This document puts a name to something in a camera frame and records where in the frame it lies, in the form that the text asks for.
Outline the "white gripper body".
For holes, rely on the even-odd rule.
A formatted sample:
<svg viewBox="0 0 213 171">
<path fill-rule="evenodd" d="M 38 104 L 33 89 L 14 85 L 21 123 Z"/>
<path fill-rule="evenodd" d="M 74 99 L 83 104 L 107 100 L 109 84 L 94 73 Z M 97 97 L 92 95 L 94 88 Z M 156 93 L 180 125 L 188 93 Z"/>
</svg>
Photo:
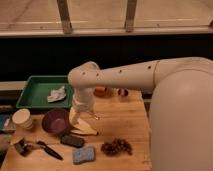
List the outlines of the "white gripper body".
<svg viewBox="0 0 213 171">
<path fill-rule="evenodd" d="M 75 88 L 72 97 L 72 109 L 76 112 L 92 112 L 94 106 L 93 88 Z"/>
</svg>

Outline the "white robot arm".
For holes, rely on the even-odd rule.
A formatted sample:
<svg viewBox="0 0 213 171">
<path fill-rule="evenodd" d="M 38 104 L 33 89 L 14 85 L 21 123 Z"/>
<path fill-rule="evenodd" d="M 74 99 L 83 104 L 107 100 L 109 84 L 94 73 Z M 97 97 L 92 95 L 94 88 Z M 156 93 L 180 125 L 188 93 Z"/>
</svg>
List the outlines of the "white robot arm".
<svg viewBox="0 0 213 171">
<path fill-rule="evenodd" d="M 84 63 L 68 74 L 72 106 L 93 105 L 96 86 L 128 88 L 152 95 L 152 171 L 213 171 L 213 60 L 185 57 L 100 69 Z"/>
</svg>

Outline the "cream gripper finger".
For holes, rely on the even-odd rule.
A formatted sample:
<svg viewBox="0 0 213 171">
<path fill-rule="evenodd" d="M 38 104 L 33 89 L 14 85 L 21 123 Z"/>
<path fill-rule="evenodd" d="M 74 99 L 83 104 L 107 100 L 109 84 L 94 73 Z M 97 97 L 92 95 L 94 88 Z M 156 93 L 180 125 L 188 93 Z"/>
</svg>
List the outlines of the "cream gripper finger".
<svg viewBox="0 0 213 171">
<path fill-rule="evenodd" d="M 75 125 L 78 123 L 78 119 L 79 119 L 80 113 L 77 112 L 74 108 L 70 109 L 69 112 L 69 122 L 71 125 Z"/>
</svg>

